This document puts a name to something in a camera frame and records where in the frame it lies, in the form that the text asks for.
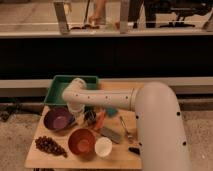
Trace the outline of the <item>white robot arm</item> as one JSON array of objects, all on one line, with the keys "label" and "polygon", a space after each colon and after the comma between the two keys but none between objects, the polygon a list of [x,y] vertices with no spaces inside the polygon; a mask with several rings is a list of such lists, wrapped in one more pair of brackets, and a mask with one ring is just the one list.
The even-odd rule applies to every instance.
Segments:
[{"label": "white robot arm", "polygon": [[161,82],[140,88],[86,90],[74,79],[62,98],[71,104],[114,107],[135,113],[142,171],[191,171],[187,138],[174,91]]}]

